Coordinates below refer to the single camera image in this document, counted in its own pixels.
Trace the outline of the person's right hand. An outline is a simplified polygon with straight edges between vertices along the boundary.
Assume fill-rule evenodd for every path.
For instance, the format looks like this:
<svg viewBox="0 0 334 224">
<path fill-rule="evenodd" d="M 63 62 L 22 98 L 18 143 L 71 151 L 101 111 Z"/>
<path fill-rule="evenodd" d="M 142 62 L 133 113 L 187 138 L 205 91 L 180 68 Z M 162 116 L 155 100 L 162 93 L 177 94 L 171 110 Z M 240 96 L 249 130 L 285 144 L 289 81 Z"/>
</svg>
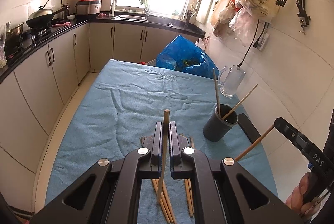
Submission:
<svg viewBox="0 0 334 224">
<path fill-rule="evenodd" d="M 310 172 L 306 173 L 300 180 L 290 196 L 287 198 L 285 205 L 298 215 L 301 215 L 304 221 L 308 221 L 320 209 L 321 203 L 315 201 L 304 203 L 303 197 L 309 188 Z"/>
</svg>

